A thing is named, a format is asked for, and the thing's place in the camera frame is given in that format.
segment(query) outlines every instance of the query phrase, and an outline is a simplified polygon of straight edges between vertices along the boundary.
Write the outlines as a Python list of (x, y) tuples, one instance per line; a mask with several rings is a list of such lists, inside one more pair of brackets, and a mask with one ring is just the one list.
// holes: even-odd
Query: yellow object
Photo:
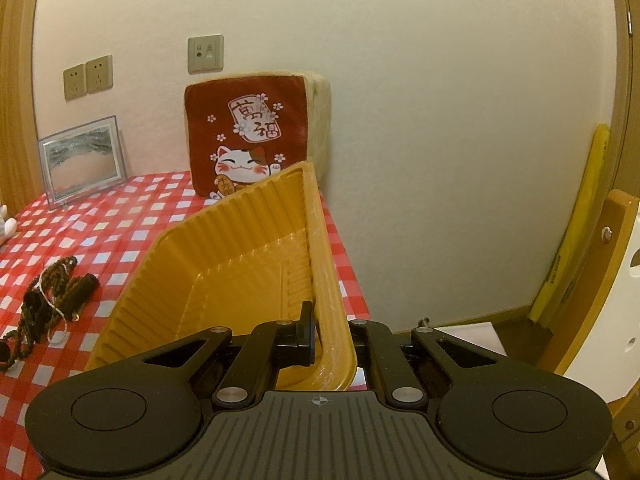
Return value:
[(211, 326), (246, 334), (299, 319), (313, 300), (316, 364), (281, 370), (277, 387), (345, 390), (356, 355), (313, 164), (300, 162), (222, 199), (154, 242), (118, 299), (85, 370)]
[(574, 210), (571, 213), (571, 218), (569, 218), (569, 223), (567, 224), (564, 237), (560, 243), (560, 248), (546, 276), (545, 283), (542, 284), (536, 301), (529, 311), (529, 319), (533, 322), (537, 322), (540, 319), (553, 293), (556, 288), (558, 288), (558, 283), (560, 283), (561, 277), (566, 271), (566, 266), (571, 261), (579, 241), (584, 235), (587, 216), (593, 204), (604, 158), (609, 146), (609, 134), (609, 127), (606, 124), (600, 124), (596, 128), (587, 159), (587, 165), (584, 169), (580, 189), (578, 190), (578, 197), (575, 199)]

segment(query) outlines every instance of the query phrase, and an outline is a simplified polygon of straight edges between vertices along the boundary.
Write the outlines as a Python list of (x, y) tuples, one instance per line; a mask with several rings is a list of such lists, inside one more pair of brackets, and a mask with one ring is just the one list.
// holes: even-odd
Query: crosshair marking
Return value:
[(318, 408), (321, 408), (322, 406), (324, 406), (326, 403), (329, 402), (329, 399), (327, 399), (326, 397), (323, 397), (322, 395), (318, 395), (317, 397), (314, 397), (313, 399), (311, 399), (311, 402), (314, 403)]

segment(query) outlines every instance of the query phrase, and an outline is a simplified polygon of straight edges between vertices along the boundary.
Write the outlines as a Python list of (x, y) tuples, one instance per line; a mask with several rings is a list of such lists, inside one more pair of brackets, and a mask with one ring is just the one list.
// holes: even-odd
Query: electrical socket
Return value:
[(86, 95), (86, 79), (84, 78), (84, 65), (67, 68), (62, 73), (62, 81), (65, 88), (65, 101), (78, 99)]
[(187, 67), (190, 74), (222, 70), (225, 38), (222, 34), (189, 38)]
[(113, 62), (111, 54), (97, 57), (85, 64), (86, 90), (89, 94), (108, 90), (113, 86)]

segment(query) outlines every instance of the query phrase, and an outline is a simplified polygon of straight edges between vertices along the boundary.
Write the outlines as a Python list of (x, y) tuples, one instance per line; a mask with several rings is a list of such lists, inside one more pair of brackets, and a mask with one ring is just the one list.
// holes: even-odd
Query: sand art picture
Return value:
[(123, 182), (126, 173), (116, 117), (42, 139), (40, 161), (52, 208)]

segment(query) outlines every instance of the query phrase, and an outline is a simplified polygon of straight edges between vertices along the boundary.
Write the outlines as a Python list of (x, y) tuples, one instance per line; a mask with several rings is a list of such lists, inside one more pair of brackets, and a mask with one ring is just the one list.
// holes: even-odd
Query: lucky cat illustration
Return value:
[(252, 150), (230, 150), (219, 146), (216, 160), (216, 179), (220, 194), (227, 196), (235, 190), (246, 187), (280, 171), (277, 162), (267, 164), (264, 148), (258, 146)]

